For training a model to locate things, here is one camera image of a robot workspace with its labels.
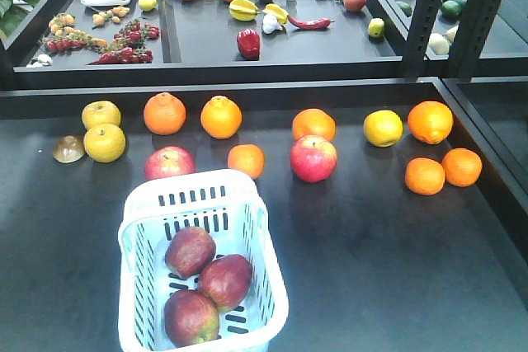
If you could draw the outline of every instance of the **plastic basket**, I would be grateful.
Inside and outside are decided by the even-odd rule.
[[[178,351],[266,351],[288,316],[288,298],[267,229],[267,210],[254,182],[229,169],[143,183],[125,201],[121,249],[119,338],[125,352],[176,350],[163,323],[172,292],[195,289],[197,276],[180,280],[163,257],[175,233],[201,226],[217,255],[239,253],[253,266],[247,297],[220,314],[219,339]]]

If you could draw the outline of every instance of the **garlic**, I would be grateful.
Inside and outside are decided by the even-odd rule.
[[[282,31],[282,25],[273,14],[266,14],[262,20],[262,31],[270,34],[274,31]]]

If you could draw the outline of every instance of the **lemon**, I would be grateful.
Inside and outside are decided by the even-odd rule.
[[[110,101],[95,101],[88,103],[81,114],[84,128],[90,129],[99,124],[121,124],[121,112],[115,103]]]
[[[158,5],[158,0],[138,0],[138,5],[144,12],[150,12]]]
[[[125,133],[117,125],[99,124],[84,134],[84,149],[97,162],[112,162],[125,152]]]
[[[363,132],[370,143],[387,148],[402,138],[402,119],[392,110],[377,110],[366,116]]]

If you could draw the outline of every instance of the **yellow fruit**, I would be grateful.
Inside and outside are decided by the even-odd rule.
[[[403,122],[392,110],[378,110],[366,116],[363,132],[370,143],[387,148],[402,138]]]
[[[288,22],[288,12],[275,3],[268,3],[264,9],[265,14],[273,14],[281,25]]]
[[[121,112],[119,108],[110,101],[96,101],[87,104],[82,109],[82,123],[84,128],[90,129],[99,124],[121,124]]]
[[[251,21],[257,18],[258,7],[251,0],[233,0],[229,4],[229,12],[239,21]]]
[[[112,162],[125,152],[125,134],[117,125],[99,124],[84,134],[84,149],[97,162]]]

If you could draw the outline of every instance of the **black tray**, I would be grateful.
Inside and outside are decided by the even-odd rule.
[[[188,109],[173,136],[152,135],[142,119],[160,88]],[[200,108],[217,93],[244,113],[240,131],[225,141],[199,124]],[[270,352],[526,350],[528,251],[507,233],[516,227],[526,235],[526,195],[438,79],[24,90],[0,99],[0,327],[12,350],[120,350],[116,233],[146,158],[181,145],[206,171],[225,167],[236,143],[259,144],[267,156],[257,188],[290,299]],[[82,108],[100,99],[122,110],[125,155],[110,164],[55,162],[57,139],[82,134]],[[454,111],[447,141],[429,146],[407,130],[391,148],[365,141],[371,111],[388,107],[405,120],[424,100]],[[314,185],[289,165],[291,121],[309,106],[335,118],[340,156],[335,173]],[[453,147],[482,156],[477,185],[447,185],[430,197],[405,187],[411,158],[441,159]]]
[[[409,3],[414,10],[416,0],[387,0],[407,30],[411,25],[411,16],[405,16],[397,1]],[[523,0],[502,0],[501,6],[492,23],[486,44],[480,55],[474,76],[514,76],[526,74],[528,63],[528,27],[526,24],[526,2]],[[458,21],[445,19],[440,11],[432,31],[444,35]],[[436,55],[430,48],[426,51],[426,75],[446,77],[445,63],[447,55]]]
[[[19,88],[126,87],[218,82],[276,82],[291,80],[394,77],[403,46],[403,25],[385,0],[367,0],[361,12],[346,12],[333,0],[275,0],[299,19],[326,16],[334,22],[325,31],[298,31],[287,24],[283,32],[262,34],[258,61],[244,60],[237,49],[236,34],[252,27],[262,29],[263,13],[256,21],[241,22],[229,15],[223,0],[162,0],[157,10],[143,13],[146,21],[161,27],[162,38],[149,41],[153,64],[87,66],[97,59],[88,50],[57,54],[54,65],[38,70],[26,64],[43,52],[38,46],[49,35],[48,21],[59,12],[78,18],[78,27],[90,31],[93,10],[79,0],[43,0],[26,18],[10,41],[7,53],[15,67]],[[132,0],[131,16],[142,16]],[[257,2],[260,9],[264,5]],[[388,22],[385,40],[369,40],[367,26],[373,16]],[[109,24],[93,31],[111,40],[118,26]]]

